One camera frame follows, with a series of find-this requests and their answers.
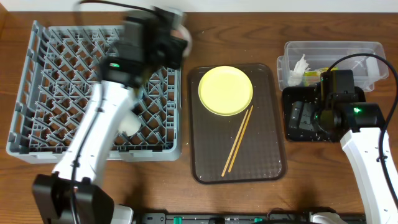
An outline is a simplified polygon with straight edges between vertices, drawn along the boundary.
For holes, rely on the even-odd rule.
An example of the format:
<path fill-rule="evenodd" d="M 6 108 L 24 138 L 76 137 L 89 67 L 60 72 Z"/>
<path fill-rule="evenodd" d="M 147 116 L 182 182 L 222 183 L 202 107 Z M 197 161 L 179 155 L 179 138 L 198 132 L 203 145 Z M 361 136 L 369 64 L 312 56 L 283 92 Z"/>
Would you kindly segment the pink bowl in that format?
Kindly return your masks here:
<path fill-rule="evenodd" d="M 187 58 L 192 51 L 192 37 L 188 29 L 183 25 L 179 25 L 176 30 L 172 31 L 172 35 L 187 42 L 187 46 L 183 51 L 183 58 Z"/>

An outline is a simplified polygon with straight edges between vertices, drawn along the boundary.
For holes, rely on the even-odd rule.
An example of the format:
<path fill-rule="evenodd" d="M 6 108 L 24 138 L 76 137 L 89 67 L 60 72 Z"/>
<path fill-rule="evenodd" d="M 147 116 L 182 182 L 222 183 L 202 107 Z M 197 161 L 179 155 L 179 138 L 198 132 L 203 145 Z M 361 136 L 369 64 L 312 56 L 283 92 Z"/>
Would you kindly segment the yellow green snack wrapper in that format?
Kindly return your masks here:
<path fill-rule="evenodd" d="M 316 70 L 305 72 L 303 75 L 303 85 L 310 86 L 310 85 L 320 82 L 321 74 L 323 72 L 326 72 L 327 70 L 328 70 L 328 67 L 325 67 L 325 68 L 319 68 Z"/>

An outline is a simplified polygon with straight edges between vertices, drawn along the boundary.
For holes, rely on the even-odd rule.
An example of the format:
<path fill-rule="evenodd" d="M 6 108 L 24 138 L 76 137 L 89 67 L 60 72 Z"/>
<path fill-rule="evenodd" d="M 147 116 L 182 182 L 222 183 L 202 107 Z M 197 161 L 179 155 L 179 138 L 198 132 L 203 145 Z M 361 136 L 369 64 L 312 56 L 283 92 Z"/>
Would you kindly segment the wooden chopstick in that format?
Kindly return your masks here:
<path fill-rule="evenodd" d="M 234 148 L 234 151 L 233 151 L 233 156 L 232 156 L 232 159 L 231 159 L 231 163 L 230 163 L 229 168 L 228 168 L 228 172 L 229 173 L 232 171 L 232 168 L 234 166 L 234 162 L 236 160 L 239 148 L 240 148 L 241 143 L 243 141 L 244 133 L 246 132 L 246 128 L 248 126 L 248 122 L 249 122 L 249 119 L 251 117 L 251 113 L 252 113 L 253 107 L 254 106 L 252 105 L 250 107 L 250 109 L 247 111 L 247 113 L 246 113 L 246 115 L 244 117 L 244 120 L 243 120 L 243 122 L 241 124 L 240 132 L 238 134 L 238 141 L 235 144 L 235 148 Z"/>
<path fill-rule="evenodd" d="M 249 110 L 247 109 L 246 112 L 245 112 L 244 118 L 243 118 L 243 120 L 242 120 L 242 122 L 241 122 L 241 124 L 240 124 L 240 127 L 239 127 L 239 129 L 238 129 L 237 135 L 236 135 L 236 137 L 235 137 L 235 139 L 234 139 L 234 143 L 233 143 L 233 145 L 232 145 L 232 147 L 231 147 L 231 150 L 230 150 L 230 152 L 229 152 L 229 156 L 228 156 L 228 158 L 227 158 L 227 160 L 226 160 L 226 164 L 224 165 L 224 169 L 223 169 L 223 171 L 222 171 L 222 173 L 221 173 L 221 176 L 222 176 L 222 177 L 224 177 L 224 175 L 225 175 L 225 173 L 226 173 L 226 170 L 227 170 L 227 168 L 228 168 L 228 166 L 229 166 L 229 163 L 231 162 L 231 158 L 232 158 L 232 156 L 233 156 L 234 149 L 235 149 L 235 147 L 236 147 L 236 145 L 237 145 L 238 138 L 239 138 L 239 136 L 240 136 L 240 134 L 241 134 L 241 131 L 242 131 L 242 129 L 243 129 L 243 126 L 244 126 L 244 123 L 245 123 L 245 120 L 246 120 L 246 117 L 247 117 L 248 113 L 249 113 Z"/>

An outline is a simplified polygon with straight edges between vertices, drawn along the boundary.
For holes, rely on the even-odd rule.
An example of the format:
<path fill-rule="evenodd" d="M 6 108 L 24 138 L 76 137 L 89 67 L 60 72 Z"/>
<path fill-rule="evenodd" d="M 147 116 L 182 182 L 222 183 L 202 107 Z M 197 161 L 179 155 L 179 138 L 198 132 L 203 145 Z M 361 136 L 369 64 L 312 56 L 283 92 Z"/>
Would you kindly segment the yellow plate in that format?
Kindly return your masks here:
<path fill-rule="evenodd" d="M 232 66 L 219 66 L 207 71 L 200 79 L 198 96 L 202 105 L 220 116 L 242 112 L 250 104 L 254 90 L 249 77 Z"/>

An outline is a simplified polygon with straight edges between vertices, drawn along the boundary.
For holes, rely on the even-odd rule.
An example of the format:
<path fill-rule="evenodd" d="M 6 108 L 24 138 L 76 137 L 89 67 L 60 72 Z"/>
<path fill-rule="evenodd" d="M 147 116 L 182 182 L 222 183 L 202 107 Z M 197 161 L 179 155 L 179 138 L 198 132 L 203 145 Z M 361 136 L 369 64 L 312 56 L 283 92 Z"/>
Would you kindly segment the white cup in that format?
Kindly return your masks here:
<path fill-rule="evenodd" d="M 141 128 L 141 125 L 139 117 L 132 111 L 129 111 L 120 122 L 118 131 L 127 136 L 133 136 Z"/>

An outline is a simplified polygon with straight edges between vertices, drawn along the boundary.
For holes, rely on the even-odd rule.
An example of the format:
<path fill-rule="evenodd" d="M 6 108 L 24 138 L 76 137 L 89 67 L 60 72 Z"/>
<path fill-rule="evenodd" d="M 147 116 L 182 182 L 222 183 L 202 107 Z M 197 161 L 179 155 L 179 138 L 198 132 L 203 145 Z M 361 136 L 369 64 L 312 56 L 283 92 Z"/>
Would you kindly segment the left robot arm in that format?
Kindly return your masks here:
<path fill-rule="evenodd" d="M 39 174 L 32 193 L 44 223 L 132 223 L 134 212 L 102 189 L 108 154 L 122 120 L 133 115 L 139 89 L 160 67 L 178 69 L 188 55 L 184 14 L 155 8 L 131 11 L 116 53 L 99 63 L 98 82 L 85 115 L 62 159 Z"/>

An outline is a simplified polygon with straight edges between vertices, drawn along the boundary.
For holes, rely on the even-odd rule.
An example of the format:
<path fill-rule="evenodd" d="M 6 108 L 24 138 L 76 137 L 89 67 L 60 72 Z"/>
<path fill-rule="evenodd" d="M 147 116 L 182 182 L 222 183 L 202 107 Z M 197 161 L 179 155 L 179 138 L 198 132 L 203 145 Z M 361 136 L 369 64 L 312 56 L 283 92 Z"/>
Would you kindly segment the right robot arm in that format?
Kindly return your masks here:
<path fill-rule="evenodd" d="M 282 92 L 284 125 L 291 141 L 337 142 L 353 169 L 367 223 L 397 223 L 397 171 L 387 121 L 368 103 L 351 70 L 331 70 L 310 86 Z"/>

